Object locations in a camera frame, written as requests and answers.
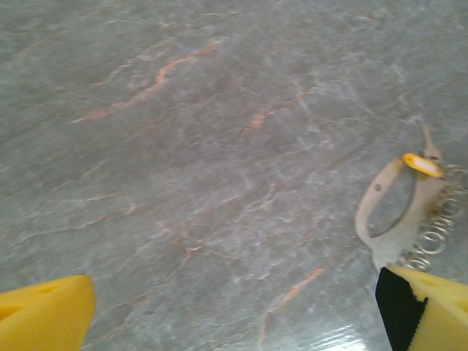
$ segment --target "coiled spring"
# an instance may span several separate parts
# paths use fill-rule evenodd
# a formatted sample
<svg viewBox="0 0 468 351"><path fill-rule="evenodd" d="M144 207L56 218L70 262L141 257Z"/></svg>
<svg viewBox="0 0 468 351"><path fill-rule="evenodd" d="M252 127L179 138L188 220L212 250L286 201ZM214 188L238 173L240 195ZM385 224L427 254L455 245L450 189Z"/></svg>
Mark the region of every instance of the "coiled spring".
<svg viewBox="0 0 468 351"><path fill-rule="evenodd" d="M430 256L444 251L455 220L463 216L468 207L468 188L465 187L468 172L459 165L448 165L444 171L448 185L437 198L434 215L421 223L413 250L399 255L399 265L418 271L430 269Z"/></svg>

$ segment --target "marble floor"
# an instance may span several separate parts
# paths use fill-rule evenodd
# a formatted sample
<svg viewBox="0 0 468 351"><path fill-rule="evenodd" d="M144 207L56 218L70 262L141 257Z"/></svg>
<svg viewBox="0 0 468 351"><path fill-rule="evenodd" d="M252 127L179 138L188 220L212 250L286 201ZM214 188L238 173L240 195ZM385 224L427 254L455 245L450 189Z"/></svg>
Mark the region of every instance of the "marble floor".
<svg viewBox="0 0 468 351"><path fill-rule="evenodd" d="M91 276L85 351L387 351L355 210L419 121L468 168L467 86L464 0L3 0L0 290Z"/></svg>

